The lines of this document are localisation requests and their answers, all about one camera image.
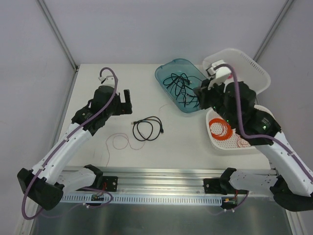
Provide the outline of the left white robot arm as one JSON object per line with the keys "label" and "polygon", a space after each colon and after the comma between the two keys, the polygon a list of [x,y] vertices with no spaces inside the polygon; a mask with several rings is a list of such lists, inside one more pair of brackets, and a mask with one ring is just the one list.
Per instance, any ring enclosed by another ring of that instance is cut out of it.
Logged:
{"label": "left white robot arm", "polygon": [[61,173],[79,148],[102,128],[111,116],[130,115],[130,91],[124,90],[125,102],[111,86],[102,85],[93,99],[78,110],[62,138],[31,170],[22,168],[17,178],[25,195],[44,210],[56,207],[64,194],[89,187],[102,189],[103,173],[93,165],[86,165],[69,177]]}

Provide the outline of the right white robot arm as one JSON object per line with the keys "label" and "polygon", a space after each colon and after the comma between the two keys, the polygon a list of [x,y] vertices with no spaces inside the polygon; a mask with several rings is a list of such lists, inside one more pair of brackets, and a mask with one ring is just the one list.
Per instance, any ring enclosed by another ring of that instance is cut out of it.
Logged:
{"label": "right white robot arm", "polygon": [[256,92],[244,82],[214,84],[206,79],[194,89],[200,108],[212,108],[232,129],[274,164],[278,176],[227,168],[219,178],[220,193],[246,190],[274,199],[293,212],[313,209],[313,172],[305,166],[275,118],[255,108]]}

